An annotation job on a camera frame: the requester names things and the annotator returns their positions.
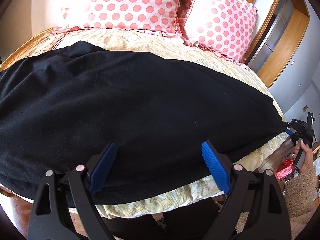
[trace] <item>metal rivet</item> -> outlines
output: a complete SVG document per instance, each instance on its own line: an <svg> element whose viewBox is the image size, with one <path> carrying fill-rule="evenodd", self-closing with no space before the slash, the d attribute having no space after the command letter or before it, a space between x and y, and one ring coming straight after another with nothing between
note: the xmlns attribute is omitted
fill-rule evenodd
<svg viewBox="0 0 320 240"><path fill-rule="evenodd" d="M266 170L266 174L267 174L268 176L272 176L272 175L273 175L273 171L272 171L272 170Z"/></svg>
<svg viewBox="0 0 320 240"><path fill-rule="evenodd" d="M241 171L243 169L242 165L240 164L235 164L235 166L233 166L235 168L236 171Z"/></svg>
<svg viewBox="0 0 320 240"><path fill-rule="evenodd" d="M52 170L48 170L48 171L45 173L45 175L46 175L47 177L50 177L52 174L53 174L53 171L52 171Z"/></svg>
<svg viewBox="0 0 320 240"><path fill-rule="evenodd" d="M76 171L83 171L84 170L84 168L85 168L85 166L84 165L78 165L77 167L76 167Z"/></svg>

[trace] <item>polka dot pillow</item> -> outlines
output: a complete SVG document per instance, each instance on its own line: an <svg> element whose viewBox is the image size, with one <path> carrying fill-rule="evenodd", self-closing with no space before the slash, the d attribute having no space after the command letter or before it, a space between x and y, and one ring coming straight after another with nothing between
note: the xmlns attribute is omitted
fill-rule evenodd
<svg viewBox="0 0 320 240"><path fill-rule="evenodd" d="M65 10L62 23L175 33L178 6L179 0L80 0Z"/></svg>
<svg viewBox="0 0 320 240"><path fill-rule="evenodd" d="M245 0L191 0L189 6L178 17L185 43L242 63L257 19L253 4Z"/></svg>

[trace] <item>black pants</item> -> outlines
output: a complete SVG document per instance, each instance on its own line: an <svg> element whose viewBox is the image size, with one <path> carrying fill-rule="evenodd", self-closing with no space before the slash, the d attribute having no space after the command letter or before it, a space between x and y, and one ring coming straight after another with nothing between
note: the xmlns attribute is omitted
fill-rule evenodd
<svg viewBox="0 0 320 240"><path fill-rule="evenodd" d="M219 207L211 199L163 213L165 232L151 215L133 219L104 219L114 236L124 240L201 240L218 215Z"/></svg>

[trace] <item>cream bedspread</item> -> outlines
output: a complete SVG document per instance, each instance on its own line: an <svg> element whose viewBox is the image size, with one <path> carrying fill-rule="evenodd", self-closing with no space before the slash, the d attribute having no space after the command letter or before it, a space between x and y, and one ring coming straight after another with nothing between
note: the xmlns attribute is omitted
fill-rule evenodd
<svg viewBox="0 0 320 240"><path fill-rule="evenodd" d="M172 37L169 39L167 37L121 29L81 30L64 34L63 37L59 39L55 38L54 35L50 36L33 51L32 55L43 53L43 47L52 47L51 44L57 42L57 40L59 40L59 43L57 43L53 49L63 48L77 41L87 41L107 50L147 51L163 58L192 61L234 77L272 97L267 87L253 71L241 68L230 61L223 60L211 52L185 46L180 38ZM285 121L284 115L275 100L273 104ZM263 147L245 156L237 163L242 164L249 171L255 170L261 165L265 158L284 142L286 137L287 134L281 133ZM100 215L106 218L134 218L145 214L166 212L181 206L186 206L201 199L211 197L219 192L220 190L212 176L207 176L189 185L149 199L121 205L99 205L97 209Z"/></svg>

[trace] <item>black blanket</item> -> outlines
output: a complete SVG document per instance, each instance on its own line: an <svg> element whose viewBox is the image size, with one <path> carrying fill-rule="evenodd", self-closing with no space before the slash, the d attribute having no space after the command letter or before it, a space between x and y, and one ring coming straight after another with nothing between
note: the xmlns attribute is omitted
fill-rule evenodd
<svg viewBox="0 0 320 240"><path fill-rule="evenodd" d="M192 62L80 41L0 72L0 183L33 199L47 170L119 149L96 204L134 202L208 176L201 144L234 162L286 129L272 98ZM73 206L71 195L69 206Z"/></svg>

